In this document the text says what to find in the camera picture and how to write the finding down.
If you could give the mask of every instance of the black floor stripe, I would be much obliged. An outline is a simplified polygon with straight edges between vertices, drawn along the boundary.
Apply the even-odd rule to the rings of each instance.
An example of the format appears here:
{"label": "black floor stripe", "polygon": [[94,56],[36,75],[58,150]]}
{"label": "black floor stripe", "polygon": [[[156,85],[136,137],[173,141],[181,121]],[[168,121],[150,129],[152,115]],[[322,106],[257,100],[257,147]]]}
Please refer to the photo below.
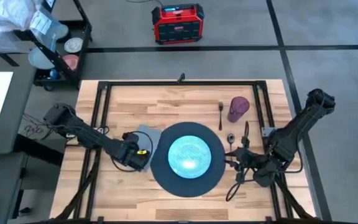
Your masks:
{"label": "black floor stripe", "polygon": [[250,46],[186,46],[186,47],[106,47],[88,48],[87,53],[126,53],[126,52],[194,52],[194,51],[245,51],[278,50],[277,45]]}
{"label": "black floor stripe", "polygon": [[[277,43],[280,46],[280,55],[283,61],[285,75],[287,76],[288,86],[290,88],[290,94],[293,100],[293,104],[295,107],[295,112],[298,114],[301,111],[301,103],[298,96],[298,91],[296,90],[295,81],[293,78],[290,61],[288,59],[288,55],[286,52],[286,48],[284,47],[283,36],[281,34],[280,26],[278,24],[277,16],[274,11],[272,0],[266,0],[268,11],[270,13],[270,17],[272,19],[272,24],[274,28],[274,33],[277,38]],[[311,179],[313,181],[313,187],[316,192],[316,197],[318,199],[318,205],[321,212],[321,218],[326,221],[331,220],[331,213],[329,212],[329,207],[327,203],[326,196],[324,194],[323,185],[321,183],[321,177],[317,168],[316,159],[313,153],[313,149],[311,147],[310,138],[308,135],[303,139],[303,144],[305,146],[306,158],[308,160],[308,165],[310,168]]]}
{"label": "black floor stripe", "polygon": [[286,45],[285,50],[358,50],[356,45]]}
{"label": "black floor stripe", "polygon": [[358,50],[358,45],[238,45],[186,47],[93,47],[87,53],[263,51],[263,50]]}

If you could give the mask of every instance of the cable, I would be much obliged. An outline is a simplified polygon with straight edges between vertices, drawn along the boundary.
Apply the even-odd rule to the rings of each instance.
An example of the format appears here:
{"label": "cable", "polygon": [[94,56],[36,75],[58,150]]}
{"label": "cable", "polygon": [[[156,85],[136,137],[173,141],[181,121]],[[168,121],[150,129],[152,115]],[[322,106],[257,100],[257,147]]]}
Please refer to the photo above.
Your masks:
{"label": "cable", "polygon": [[[131,132],[129,132],[129,134],[134,134],[134,133],[141,133],[141,134],[144,134],[144,135],[146,135],[148,137],[148,139],[150,140],[151,147],[152,147],[151,150],[150,150],[150,157],[151,157],[153,155],[153,148],[154,148],[152,138],[147,133],[145,133],[143,131],[131,131]],[[114,161],[114,160],[112,160],[112,163],[117,168],[117,170],[119,170],[121,172],[135,172],[136,171],[135,169],[133,169],[133,170],[122,169],[122,168],[118,167],[118,165],[116,164],[116,161]]]}
{"label": "cable", "polygon": [[103,134],[107,135],[110,132],[110,128],[108,126],[102,126],[98,128],[98,131],[103,128]]}
{"label": "cable", "polygon": [[[246,177],[246,175],[247,175],[249,169],[250,169],[250,168],[248,167],[248,168],[244,171],[244,173],[243,173],[244,178]],[[243,180],[243,181],[241,181],[241,182],[238,182],[238,181],[237,181],[233,186],[231,186],[231,188],[230,188],[229,191],[227,192],[226,201],[229,202],[229,201],[236,195],[236,193],[237,193],[237,191],[239,190],[241,184],[244,184],[244,183],[247,183],[247,182],[252,182],[252,181],[255,181],[255,180],[254,180],[254,179],[252,179],[252,180]]]}
{"label": "cable", "polygon": [[298,137],[296,137],[296,151],[298,151],[298,154],[299,154],[299,160],[301,162],[301,167],[296,171],[284,171],[282,173],[284,173],[284,174],[299,174],[300,172],[302,172],[302,170],[303,170],[303,159],[302,159],[301,150],[299,148]]}
{"label": "cable", "polygon": [[160,0],[143,0],[143,1],[125,0],[125,1],[130,2],[130,3],[145,3],[145,2],[149,2],[149,1],[157,1],[158,3],[160,3],[161,7],[164,7],[164,5],[161,3]]}
{"label": "cable", "polygon": [[[42,127],[46,127],[46,128],[48,127],[44,122],[41,122],[37,118],[35,118],[29,114],[26,114],[26,113],[23,114],[22,119],[35,126],[35,127],[33,127],[31,124],[29,124],[23,129],[21,134],[23,134],[27,138],[30,138],[33,134],[42,133],[44,131],[44,129]],[[49,137],[52,134],[52,132],[53,132],[53,130],[49,129],[48,132],[46,133],[46,135],[44,135],[42,138],[34,139],[34,140],[37,140],[37,141],[45,140],[47,137]]]}

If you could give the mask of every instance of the blue plate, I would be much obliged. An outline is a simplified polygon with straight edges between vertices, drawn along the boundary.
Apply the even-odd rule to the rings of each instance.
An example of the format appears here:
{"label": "blue plate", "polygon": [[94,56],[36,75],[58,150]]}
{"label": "blue plate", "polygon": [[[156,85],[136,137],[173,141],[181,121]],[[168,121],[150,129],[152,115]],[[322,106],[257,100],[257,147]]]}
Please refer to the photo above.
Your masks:
{"label": "blue plate", "polygon": [[183,136],[170,146],[168,162],[180,177],[194,179],[203,175],[211,165],[211,150],[199,137]]}

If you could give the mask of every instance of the wooden table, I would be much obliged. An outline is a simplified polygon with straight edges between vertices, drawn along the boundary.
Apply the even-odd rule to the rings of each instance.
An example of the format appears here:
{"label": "wooden table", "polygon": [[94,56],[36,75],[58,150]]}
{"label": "wooden table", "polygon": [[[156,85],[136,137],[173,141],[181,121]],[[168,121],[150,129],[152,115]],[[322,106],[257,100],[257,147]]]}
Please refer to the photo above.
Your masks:
{"label": "wooden table", "polygon": [[[266,82],[275,125],[282,127],[291,120],[283,82],[281,80],[266,80]],[[78,95],[77,115],[87,123],[91,121],[97,85],[97,80],[83,81]],[[235,96],[246,97],[250,101],[250,109],[238,122],[230,123],[225,116]],[[218,130],[219,101],[224,103],[222,131]],[[254,94],[250,86],[114,86],[112,88],[107,119],[107,125],[110,127],[108,136],[111,138],[120,138],[122,133],[136,130],[140,124],[147,124],[155,129],[165,129],[183,121],[194,121],[209,127],[219,136],[227,152],[229,151],[227,135],[233,133],[236,137],[233,148],[241,146],[244,123],[248,121],[250,149],[263,153]],[[56,217],[77,191],[84,152],[82,147],[66,148],[51,217]],[[290,170],[297,170],[299,166],[299,158],[296,158]],[[227,191],[235,183],[235,176],[236,172],[226,166],[221,181],[213,190],[199,197],[181,198],[162,189],[153,178],[151,170],[139,173],[119,172],[109,156],[102,152],[92,220],[97,219],[98,216],[104,216],[106,221],[254,221],[265,220],[266,216],[274,218],[270,189],[262,188],[255,182],[242,185],[237,195],[230,202],[225,202]],[[247,179],[251,178],[252,172],[247,175]],[[307,212],[314,215],[305,172],[287,174],[287,183],[299,203]],[[88,193],[84,195],[81,217],[85,215]],[[281,192],[279,198],[282,214],[285,214]]]}

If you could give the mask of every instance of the shelf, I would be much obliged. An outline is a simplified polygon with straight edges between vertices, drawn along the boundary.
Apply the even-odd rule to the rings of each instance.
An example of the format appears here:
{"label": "shelf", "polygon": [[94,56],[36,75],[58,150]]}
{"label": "shelf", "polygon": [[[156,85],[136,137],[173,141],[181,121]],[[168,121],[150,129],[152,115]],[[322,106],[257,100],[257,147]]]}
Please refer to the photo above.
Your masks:
{"label": "shelf", "polygon": [[[34,85],[36,86],[44,86],[44,85],[58,85],[61,83],[74,83],[78,84],[79,80],[81,79],[81,70],[84,62],[85,52],[88,48],[88,43],[90,40],[91,35],[91,28],[84,22],[84,21],[60,21],[60,23],[65,24],[68,26],[71,34],[71,38],[73,37],[79,37],[83,39],[82,48],[78,53],[75,53],[75,55],[78,56],[78,65],[75,71],[72,71],[73,74],[76,77],[77,82],[73,82],[71,78],[68,80],[67,77],[64,77],[63,74],[61,74],[61,79],[59,80],[50,80],[47,79],[49,76],[50,70],[41,70],[37,69],[34,77]],[[66,52],[64,50],[65,42],[57,43],[56,44],[56,51],[63,58],[65,55],[68,55],[70,53]]]}

